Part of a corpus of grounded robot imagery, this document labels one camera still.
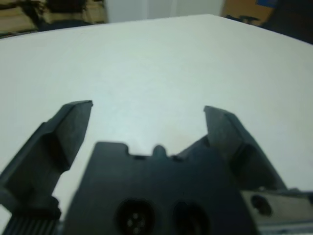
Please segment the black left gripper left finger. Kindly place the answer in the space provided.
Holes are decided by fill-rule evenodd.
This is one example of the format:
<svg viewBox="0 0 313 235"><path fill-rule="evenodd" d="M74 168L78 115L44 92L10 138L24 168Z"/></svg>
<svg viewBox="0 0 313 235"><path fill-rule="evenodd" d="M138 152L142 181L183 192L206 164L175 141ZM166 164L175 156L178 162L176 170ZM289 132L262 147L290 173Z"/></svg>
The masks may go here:
<svg viewBox="0 0 313 235"><path fill-rule="evenodd" d="M42 123L0 175L0 203L14 215L59 218L52 193L84 141L93 103L63 105Z"/></svg>

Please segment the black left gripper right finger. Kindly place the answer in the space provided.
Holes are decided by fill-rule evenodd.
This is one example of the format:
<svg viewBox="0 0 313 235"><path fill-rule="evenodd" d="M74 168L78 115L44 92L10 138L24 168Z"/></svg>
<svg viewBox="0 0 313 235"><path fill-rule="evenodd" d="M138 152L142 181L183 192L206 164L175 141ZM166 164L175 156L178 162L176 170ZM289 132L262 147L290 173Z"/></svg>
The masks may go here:
<svg viewBox="0 0 313 235"><path fill-rule="evenodd" d="M204 108L209 145L218 149L241 190L286 190L283 180L254 137L231 112Z"/></svg>

